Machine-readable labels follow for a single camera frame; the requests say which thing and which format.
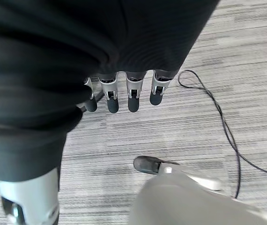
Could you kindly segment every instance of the metal joint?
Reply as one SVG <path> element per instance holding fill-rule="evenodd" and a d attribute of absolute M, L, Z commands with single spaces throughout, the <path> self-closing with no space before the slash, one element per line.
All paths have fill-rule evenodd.
<path fill-rule="evenodd" d="M 160 95 L 162 96 L 164 94 L 164 92 L 166 91 L 166 89 L 168 88 L 170 82 L 171 82 L 171 80 L 169 80 L 169 81 L 158 81 L 156 79 L 156 74 L 154 73 L 153 77 L 152 77 L 152 84 L 151 84 L 152 94 L 154 94 L 154 95 L 156 94 L 157 87 L 162 87 L 162 90 L 161 90 L 161 93 L 160 93 Z"/>
<path fill-rule="evenodd" d="M 140 81 L 131 81 L 126 77 L 126 86 L 129 98 L 133 97 L 132 95 L 133 90 L 137 90 L 136 98 L 139 98 L 142 91 L 143 79 L 141 79 Z"/>

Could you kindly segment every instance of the robotic hand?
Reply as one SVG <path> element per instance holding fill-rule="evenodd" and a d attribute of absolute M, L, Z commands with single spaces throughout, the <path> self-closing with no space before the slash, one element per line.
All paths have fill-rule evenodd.
<path fill-rule="evenodd" d="M 0 1 L 0 196 L 13 223 L 58 224 L 63 147 L 82 117 L 76 105 L 85 102 L 91 112 L 97 108 L 89 77 L 98 76 L 108 109 L 116 113 L 117 72 L 125 71 L 128 108 L 136 112 L 145 73 L 154 70 L 150 102 L 160 104 L 218 1 Z M 143 199 L 138 197 L 133 207 L 131 224 L 154 224 L 141 209 L 149 211 L 156 224 L 159 219 L 176 224 L 164 220 L 163 212 L 176 222 L 184 219 L 179 224 L 210 219 L 229 224 L 210 215 L 222 212 L 226 219 L 231 208 L 233 215 L 247 214 L 238 209 L 240 203 L 215 192 L 214 179 L 200 177 L 209 184 L 204 189 L 195 183 L 199 176 L 171 176 L 170 171 L 180 170 L 178 165 L 159 163 L 155 173 L 162 175 L 140 193 Z M 161 182 L 170 184 L 170 190 L 152 185 Z M 209 191 L 212 184 L 214 191 Z M 161 198 L 154 204 L 155 196 Z M 183 205 L 186 202 L 192 207 Z M 220 211 L 208 212 L 206 205 Z M 242 218 L 248 222 L 255 213 Z"/>

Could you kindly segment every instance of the robotic fingertip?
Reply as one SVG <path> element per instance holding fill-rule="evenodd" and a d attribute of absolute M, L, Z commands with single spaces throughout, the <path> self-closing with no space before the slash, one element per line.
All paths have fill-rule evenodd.
<path fill-rule="evenodd" d="M 107 100 L 107 108 L 111 113 L 116 113 L 119 110 L 119 102 L 118 99 L 114 99 L 113 97 L 110 100 Z"/>
<path fill-rule="evenodd" d="M 132 113 L 135 113 L 136 111 L 138 111 L 139 109 L 139 98 L 128 98 L 128 109 L 129 111 L 131 111 Z"/>
<path fill-rule="evenodd" d="M 87 111 L 89 112 L 95 112 L 97 109 L 97 102 L 95 99 L 95 96 L 92 99 L 89 99 L 88 101 L 85 102 L 85 107 Z"/>
<path fill-rule="evenodd" d="M 150 93 L 150 103 L 152 105 L 159 105 L 162 102 L 163 96 L 160 93 L 156 93 L 155 95 Z"/>

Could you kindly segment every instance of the robotic finger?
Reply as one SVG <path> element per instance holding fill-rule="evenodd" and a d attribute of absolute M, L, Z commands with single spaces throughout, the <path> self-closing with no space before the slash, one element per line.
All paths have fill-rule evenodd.
<path fill-rule="evenodd" d="M 107 107 L 111 113 L 116 113 L 119 110 L 118 103 L 118 76 L 117 73 L 98 74 L 98 79 L 101 83 L 102 90 L 107 100 Z"/>
<path fill-rule="evenodd" d="M 91 96 L 90 96 L 90 99 L 87 100 L 84 105 L 87 109 L 87 111 L 89 112 L 95 112 L 96 109 L 97 109 L 97 102 L 96 102 L 96 99 L 95 99 L 95 95 L 94 95 L 94 91 L 93 91 L 93 85 L 92 85 L 92 81 L 91 81 L 91 78 L 86 78 L 84 80 L 84 84 L 89 86 L 91 89 L 92 89 L 92 93 L 91 93 Z"/>
<path fill-rule="evenodd" d="M 132 113 L 139 109 L 139 99 L 142 91 L 143 79 L 146 72 L 126 72 L 126 86 L 128 93 L 128 109 Z"/>
<path fill-rule="evenodd" d="M 161 103 L 163 94 L 178 71 L 164 71 L 160 69 L 154 71 L 150 93 L 150 102 L 152 105 L 159 105 Z"/>

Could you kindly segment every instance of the gray striped carpet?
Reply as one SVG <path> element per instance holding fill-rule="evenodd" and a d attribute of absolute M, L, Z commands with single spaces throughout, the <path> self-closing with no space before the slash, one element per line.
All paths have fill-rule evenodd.
<path fill-rule="evenodd" d="M 182 69 L 195 70 L 215 94 L 240 151 L 267 169 L 267 0 L 222 0 Z M 175 160 L 221 179 L 234 194 L 236 158 L 218 113 L 200 90 L 171 83 L 160 106 L 149 103 L 152 72 L 140 109 L 130 113 L 119 74 L 117 114 L 103 99 L 69 134 L 61 170 L 60 224 L 124 225 L 149 176 L 132 160 L 151 155 Z M 186 74 L 183 82 L 195 78 Z M 267 174 L 242 162 L 239 199 L 267 210 Z M 6 223 L 0 207 L 0 224 Z"/>

